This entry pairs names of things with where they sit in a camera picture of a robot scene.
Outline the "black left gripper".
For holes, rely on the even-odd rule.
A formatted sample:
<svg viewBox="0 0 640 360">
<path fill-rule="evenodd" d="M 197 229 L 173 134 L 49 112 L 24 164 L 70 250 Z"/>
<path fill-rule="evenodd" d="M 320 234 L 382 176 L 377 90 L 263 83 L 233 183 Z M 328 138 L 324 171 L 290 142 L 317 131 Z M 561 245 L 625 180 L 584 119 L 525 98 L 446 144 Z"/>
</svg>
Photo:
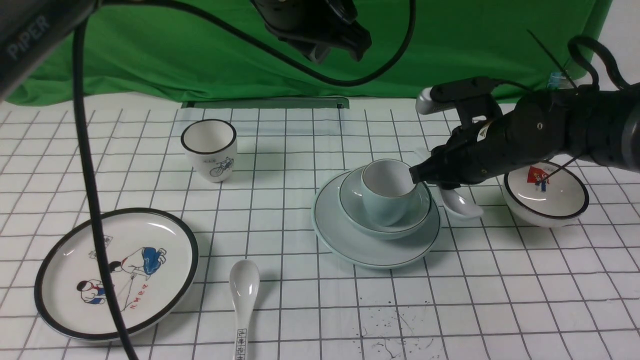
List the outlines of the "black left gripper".
<svg viewBox="0 0 640 360">
<path fill-rule="evenodd" d="M 357 22 L 352 0 L 252 0 L 265 29 L 313 63 L 322 63 L 333 49 L 361 61 L 371 35 Z"/>
</svg>

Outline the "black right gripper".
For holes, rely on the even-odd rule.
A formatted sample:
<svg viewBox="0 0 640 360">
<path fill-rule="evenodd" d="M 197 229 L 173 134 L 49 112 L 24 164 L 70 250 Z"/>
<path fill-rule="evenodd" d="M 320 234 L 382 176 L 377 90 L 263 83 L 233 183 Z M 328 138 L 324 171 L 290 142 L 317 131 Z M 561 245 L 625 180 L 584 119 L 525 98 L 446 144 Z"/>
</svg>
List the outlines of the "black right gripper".
<svg viewBox="0 0 640 360">
<path fill-rule="evenodd" d="M 557 155 L 565 146 L 566 110 L 517 107 L 461 130 L 409 169 L 414 183 L 477 185 Z"/>
</svg>

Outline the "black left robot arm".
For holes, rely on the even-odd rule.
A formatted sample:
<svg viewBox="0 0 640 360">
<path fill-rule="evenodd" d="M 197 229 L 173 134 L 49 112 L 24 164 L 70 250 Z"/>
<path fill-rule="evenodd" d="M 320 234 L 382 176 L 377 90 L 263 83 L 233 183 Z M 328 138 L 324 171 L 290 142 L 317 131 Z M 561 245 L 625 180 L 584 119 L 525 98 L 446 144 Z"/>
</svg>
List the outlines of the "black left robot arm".
<svg viewBox="0 0 640 360">
<path fill-rule="evenodd" d="M 371 47 L 370 32 L 358 23 L 358 12 L 352 0 L 253 0 L 251 4 L 270 34 L 312 62 L 321 63 L 333 49 L 347 51 L 358 62 Z M 180 0 L 3 0 L 2 100 L 38 68 L 66 37 L 87 25 L 89 18 L 105 6 L 158 7 L 196 16 L 325 84 L 354 87 L 378 76 L 373 73 L 355 80 L 331 79 L 214 14 Z"/>
</svg>

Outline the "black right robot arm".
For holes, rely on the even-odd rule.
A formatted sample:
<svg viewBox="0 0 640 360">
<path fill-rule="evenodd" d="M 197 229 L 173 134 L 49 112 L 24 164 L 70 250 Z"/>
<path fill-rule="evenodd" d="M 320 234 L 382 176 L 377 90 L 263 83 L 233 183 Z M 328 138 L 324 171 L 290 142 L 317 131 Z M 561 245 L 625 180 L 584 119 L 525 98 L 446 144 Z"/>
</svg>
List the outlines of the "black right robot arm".
<svg viewBox="0 0 640 360">
<path fill-rule="evenodd" d="M 624 80 L 610 50 L 596 39 L 574 36 L 567 50 L 591 84 L 528 90 L 507 113 L 492 95 L 503 79 L 477 76 L 424 89 L 416 100 L 419 114 L 456 109 L 461 124 L 409 169 L 413 182 L 457 189 L 556 155 L 637 173 L 639 85 Z"/>
</svg>

